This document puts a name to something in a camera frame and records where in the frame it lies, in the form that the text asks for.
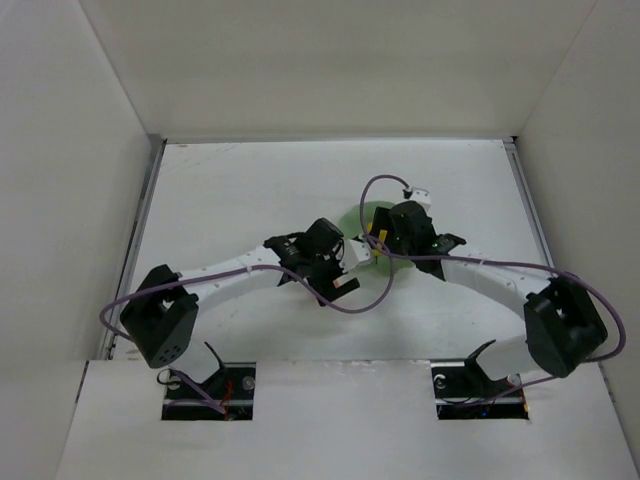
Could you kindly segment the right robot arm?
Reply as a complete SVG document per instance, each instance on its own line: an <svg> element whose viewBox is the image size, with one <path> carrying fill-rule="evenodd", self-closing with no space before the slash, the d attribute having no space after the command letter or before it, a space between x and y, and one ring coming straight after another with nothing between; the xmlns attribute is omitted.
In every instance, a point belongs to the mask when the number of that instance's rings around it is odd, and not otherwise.
<svg viewBox="0 0 640 480"><path fill-rule="evenodd" d="M522 335L490 340L465 360L492 381L536 370L565 378L608 338L589 293L577 280L492 265L463 238L438 234L415 201L376 208L370 234L383 234L387 251L408 257L419 271L473 290L523 320Z"/></svg>

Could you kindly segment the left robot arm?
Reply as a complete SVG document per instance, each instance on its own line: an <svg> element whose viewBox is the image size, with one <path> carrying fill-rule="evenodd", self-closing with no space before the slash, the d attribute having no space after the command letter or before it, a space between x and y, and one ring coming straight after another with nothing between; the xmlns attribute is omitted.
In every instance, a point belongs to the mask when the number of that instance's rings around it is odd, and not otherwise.
<svg viewBox="0 0 640 480"><path fill-rule="evenodd" d="M181 272L166 264L153 268L120 321L149 368L168 368L206 385L223 366L212 347L192 338L200 315L250 293L299 281L327 304L357 289L357 279L344 277L371 260L363 238L348 239L320 218L302 233L272 236L216 265Z"/></svg>

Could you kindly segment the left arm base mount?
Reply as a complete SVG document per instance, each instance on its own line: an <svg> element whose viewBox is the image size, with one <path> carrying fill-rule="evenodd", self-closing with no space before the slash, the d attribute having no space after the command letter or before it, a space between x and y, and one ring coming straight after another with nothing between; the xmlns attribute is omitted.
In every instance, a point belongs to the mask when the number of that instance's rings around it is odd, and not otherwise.
<svg viewBox="0 0 640 480"><path fill-rule="evenodd" d="M156 382L164 388L161 419L165 421L250 421L253 419L257 368L255 363L227 363L212 380L197 389L170 369Z"/></svg>

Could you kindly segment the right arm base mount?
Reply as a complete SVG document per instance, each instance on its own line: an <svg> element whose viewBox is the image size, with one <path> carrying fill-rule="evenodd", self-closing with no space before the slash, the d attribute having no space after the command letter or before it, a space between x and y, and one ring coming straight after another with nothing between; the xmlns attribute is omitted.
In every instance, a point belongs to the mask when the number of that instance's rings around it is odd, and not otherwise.
<svg viewBox="0 0 640 480"><path fill-rule="evenodd" d="M489 379L463 360L431 363L431 376L439 420L528 420L518 375Z"/></svg>

